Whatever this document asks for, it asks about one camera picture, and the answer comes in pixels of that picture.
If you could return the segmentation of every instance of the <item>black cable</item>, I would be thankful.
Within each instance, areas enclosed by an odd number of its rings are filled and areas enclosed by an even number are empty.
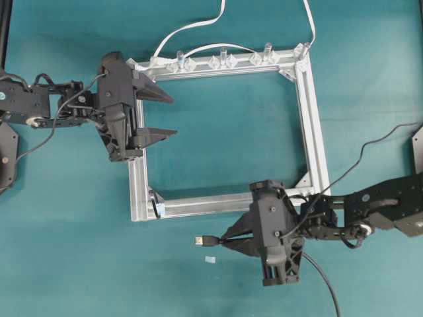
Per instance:
[[[336,310],[336,316],[340,317],[341,316],[341,311],[339,308],[339,304],[338,304],[338,299],[336,298],[336,294],[335,291],[332,287],[332,285],[330,284],[330,281],[328,279],[328,277],[326,276],[325,272],[323,271],[323,269],[317,264],[317,262],[311,257],[309,256],[307,253],[303,252],[303,257],[310,262],[310,264],[312,266],[314,266],[316,268],[316,270],[320,273],[320,275],[322,276],[322,278],[325,280],[326,285],[328,285],[330,294],[332,295],[332,299],[333,299],[333,305],[335,306],[335,310]]]
[[[307,198],[304,195],[292,195],[289,198],[297,198],[297,199],[302,199],[303,201],[305,201],[306,203],[308,202]]]
[[[157,219],[160,219],[161,216],[157,212],[156,199],[157,199],[157,196],[156,196],[156,193],[154,193],[154,197],[151,198],[151,204],[153,205],[154,215],[156,216]]]
[[[332,183],[330,183],[328,187],[326,187],[323,191],[321,191],[318,195],[316,195],[316,197],[314,198],[314,200],[311,202],[310,206],[308,206],[308,208],[307,208],[307,210],[306,210],[306,212],[305,212],[302,220],[300,220],[298,222],[298,224],[295,227],[293,227],[290,231],[288,231],[287,233],[281,235],[280,238],[281,239],[282,238],[286,238],[287,236],[290,236],[295,231],[297,231],[298,228],[307,220],[307,217],[310,215],[310,213],[313,212],[313,210],[314,210],[313,208],[314,208],[316,202],[318,202],[318,200],[322,197],[322,195],[329,188],[331,188],[333,185],[337,184],[345,176],[347,176],[353,169],[355,169],[355,167],[357,167],[357,165],[359,165],[359,163],[362,161],[365,147],[367,147],[370,144],[378,143],[378,142],[381,142],[381,141],[385,140],[386,138],[390,137],[392,135],[392,133],[394,133],[399,127],[408,127],[408,126],[412,126],[412,125],[421,125],[421,124],[423,124],[423,122],[402,123],[402,124],[396,125],[388,134],[386,134],[385,136],[381,137],[380,139],[376,139],[376,140],[368,141],[368,142],[364,143],[362,145],[362,149],[360,151],[360,157],[358,158],[357,162],[355,162],[349,169],[347,169],[347,171],[345,173],[343,173],[343,175],[341,175],[335,181],[333,181]]]
[[[55,129],[56,129],[56,122],[57,122],[57,120],[58,120],[58,117],[59,117],[59,113],[61,112],[61,110],[63,109],[63,107],[65,107],[67,104],[69,104],[73,99],[75,99],[75,98],[77,98],[78,96],[80,96],[81,94],[83,94],[85,91],[87,91],[87,90],[89,90],[94,84],[95,84],[95,82],[100,78],[100,77],[103,77],[103,76],[105,76],[106,74],[100,74],[100,75],[97,75],[94,79],[93,79],[93,81],[91,81],[91,83],[88,85],[88,86],[86,86],[83,90],[81,90],[81,91],[79,91],[79,92],[77,92],[76,94],[74,94],[72,97],[70,97],[69,99],[67,99],[59,108],[58,108],[58,110],[56,111],[56,114],[54,115],[54,119],[53,119],[53,124],[52,124],[52,131],[50,132],[50,134],[49,134],[49,136],[47,136],[47,138],[45,138],[45,140],[43,140],[43,142],[41,142],[40,144],[38,144],[37,146],[35,146],[35,147],[33,147],[33,148],[31,148],[31,149],[29,149],[29,150],[27,150],[27,151],[25,151],[24,153],[22,153],[21,155],[19,155],[18,157],[17,157],[17,159],[16,159],[16,162],[15,162],[15,177],[13,178],[13,180],[11,181],[11,183],[8,185],[8,186],[4,186],[4,187],[1,187],[0,188],[0,191],[1,190],[6,190],[7,188],[10,188],[11,187],[11,184],[13,184],[13,182],[16,180],[16,177],[17,177],[17,166],[18,166],[18,162],[23,158],[23,157],[25,157],[26,155],[28,155],[28,154],[30,154],[30,153],[32,153],[32,152],[34,152],[34,151],[36,151],[36,150],[38,150],[40,147],[43,147],[52,137],[53,137],[53,135],[54,135],[54,131],[55,131]]]
[[[352,244],[350,241],[348,241],[345,236],[343,234],[340,235],[341,236],[341,241],[343,241],[343,243],[349,247],[350,249],[358,249],[363,245],[363,241],[365,239],[365,234],[361,234],[357,237],[357,243],[356,244]]]
[[[38,74],[36,77],[35,77],[35,81],[34,81],[34,84],[32,84],[32,86],[36,86],[36,85],[38,85],[39,84],[39,82],[40,82],[40,79],[41,78],[44,78],[45,79],[45,81],[50,85],[50,86],[54,86],[55,84],[54,84],[54,82],[53,82],[53,79],[49,76],[49,75],[47,75],[47,74],[45,74],[45,73],[41,73],[41,74]]]
[[[1,75],[0,81],[2,81],[3,79],[16,79],[16,80],[18,80],[22,83],[22,85],[24,86],[26,91],[28,91],[28,92],[31,91],[29,86],[28,86],[28,83],[21,76],[18,76],[18,75],[15,75],[15,74],[3,73],[3,72],[0,73],[0,75]]]

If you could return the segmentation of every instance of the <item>square metal frame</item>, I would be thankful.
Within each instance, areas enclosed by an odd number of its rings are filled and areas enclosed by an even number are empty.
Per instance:
[[[224,75],[238,75],[245,73],[262,73],[277,71],[285,78],[294,83],[297,91],[297,104],[303,131],[303,142],[307,159],[308,172],[302,177],[294,188],[287,189],[288,195],[311,195],[321,192],[329,185],[327,161],[323,145],[323,135],[319,119],[319,109],[309,53],[303,54],[304,46],[299,44],[292,50],[272,52],[272,59],[267,59],[264,53],[256,53],[260,59],[252,60],[251,53],[230,55],[229,58],[236,64],[212,65],[216,57],[198,57],[189,59],[194,66],[189,70],[167,66],[153,66],[148,70],[141,70],[154,81],[169,81],[177,79],[202,78]],[[129,60],[135,70],[137,65],[147,67],[148,62],[136,63]],[[137,103],[138,126],[144,126],[143,104]],[[153,190],[148,184],[147,151],[143,150],[143,156],[128,162],[130,181],[131,220],[148,221],[156,219],[151,198]],[[156,195],[157,209],[161,218],[184,217],[191,215],[206,215],[222,212],[247,211],[252,202],[251,194],[215,195],[205,197],[193,197],[183,199],[165,200]],[[292,199],[294,205],[300,205],[301,200]]]

